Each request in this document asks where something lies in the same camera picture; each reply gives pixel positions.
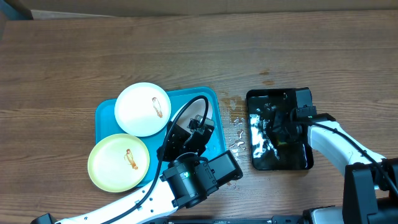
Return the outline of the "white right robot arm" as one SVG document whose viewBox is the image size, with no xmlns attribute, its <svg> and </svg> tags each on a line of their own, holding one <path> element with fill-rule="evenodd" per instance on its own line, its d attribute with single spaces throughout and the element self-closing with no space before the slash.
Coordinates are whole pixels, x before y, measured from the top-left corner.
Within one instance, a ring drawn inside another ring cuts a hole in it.
<svg viewBox="0 0 398 224">
<path fill-rule="evenodd" d="M 397 159 L 366 148 L 327 113 L 276 112 L 267 134 L 277 143 L 303 141 L 344 177 L 343 204 L 311 208 L 299 223 L 397 223 Z"/>
</svg>

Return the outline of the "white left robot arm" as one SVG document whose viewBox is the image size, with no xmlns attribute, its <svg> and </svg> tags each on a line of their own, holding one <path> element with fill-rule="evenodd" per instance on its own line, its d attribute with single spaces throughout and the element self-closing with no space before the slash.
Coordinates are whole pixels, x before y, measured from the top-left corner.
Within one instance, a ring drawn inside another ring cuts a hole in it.
<svg viewBox="0 0 398 224">
<path fill-rule="evenodd" d="M 219 172 L 210 167 L 215 162 L 186 152 L 170 162 L 168 169 L 157 170 L 155 179 L 140 191 L 84 215 L 58 221 L 48 213 L 31 224 L 145 223 L 170 215 L 181 207 L 195 206 L 219 189 Z"/>
</svg>

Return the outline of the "white plate with ketchup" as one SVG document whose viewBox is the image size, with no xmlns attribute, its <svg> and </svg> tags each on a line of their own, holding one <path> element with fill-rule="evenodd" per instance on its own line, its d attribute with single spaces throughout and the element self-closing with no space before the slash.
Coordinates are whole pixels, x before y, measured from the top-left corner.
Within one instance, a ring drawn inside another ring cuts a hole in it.
<svg viewBox="0 0 398 224">
<path fill-rule="evenodd" d="M 116 99 L 114 115 L 119 127 L 128 134 L 148 137 L 161 131 L 172 112 L 168 94 L 158 85 L 135 83 Z"/>
</svg>

